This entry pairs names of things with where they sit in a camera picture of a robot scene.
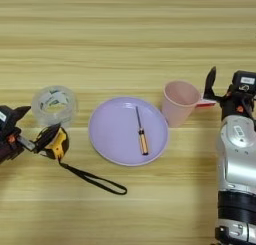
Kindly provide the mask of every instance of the black strap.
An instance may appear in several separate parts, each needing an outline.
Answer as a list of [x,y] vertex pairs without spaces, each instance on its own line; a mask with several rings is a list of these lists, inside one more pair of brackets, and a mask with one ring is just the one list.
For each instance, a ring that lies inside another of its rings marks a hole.
[[[62,163],[61,160],[59,160],[59,164],[61,167],[63,167],[64,169],[67,169],[69,170],[70,172],[72,172],[73,174],[77,175],[78,177],[82,178],[83,180],[87,181],[88,183],[90,184],[93,184],[93,185],[96,185],[98,186],[99,188],[103,189],[103,190],[106,190],[110,193],[113,193],[113,194],[117,194],[117,195],[125,195],[127,194],[127,188],[124,187],[123,185],[120,185],[120,184],[117,184],[113,181],[110,181],[108,179],[105,179],[105,178],[101,178],[101,177],[98,177],[98,176],[95,176],[89,172],[86,172],[86,171],[83,171],[83,170],[79,170],[79,169],[76,169],[74,167],[71,167],[69,166],[68,164],[66,163]],[[123,190],[123,192],[118,192],[118,191],[115,191],[93,179],[97,179],[97,180],[102,180],[102,181],[105,181],[113,186],[116,186],[118,187],[119,189]]]

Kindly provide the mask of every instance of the robotic arm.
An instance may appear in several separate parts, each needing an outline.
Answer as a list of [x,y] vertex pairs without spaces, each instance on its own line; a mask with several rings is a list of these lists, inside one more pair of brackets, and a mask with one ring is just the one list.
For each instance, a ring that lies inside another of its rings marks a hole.
[[237,71],[223,97],[213,85],[216,68],[206,79],[205,99],[222,108],[218,136],[218,222],[215,237],[221,244],[256,244],[256,125],[252,116],[256,73]]

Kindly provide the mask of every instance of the tape roll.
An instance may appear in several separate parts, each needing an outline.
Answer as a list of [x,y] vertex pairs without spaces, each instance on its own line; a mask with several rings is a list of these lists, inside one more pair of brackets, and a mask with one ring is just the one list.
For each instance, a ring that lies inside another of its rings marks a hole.
[[61,123],[62,127],[68,128],[76,115],[76,97],[66,87],[50,86],[34,96],[31,109],[40,125]]

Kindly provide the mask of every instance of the pink cup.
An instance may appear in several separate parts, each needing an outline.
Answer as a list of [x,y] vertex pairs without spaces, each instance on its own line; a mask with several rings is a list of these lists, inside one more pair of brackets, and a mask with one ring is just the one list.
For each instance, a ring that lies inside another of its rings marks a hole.
[[182,125],[201,99],[200,92],[185,81],[172,81],[164,88],[162,113],[169,127]]

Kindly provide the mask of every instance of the purple plate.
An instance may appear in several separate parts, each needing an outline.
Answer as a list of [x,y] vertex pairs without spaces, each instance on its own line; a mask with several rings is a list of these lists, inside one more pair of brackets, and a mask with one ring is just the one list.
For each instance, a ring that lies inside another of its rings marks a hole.
[[[149,154],[141,153],[139,108]],[[168,142],[168,125],[153,105],[137,98],[118,97],[101,104],[89,122],[89,137],[94,148],[106,159],[125,166],[138,166],[158,158]]]

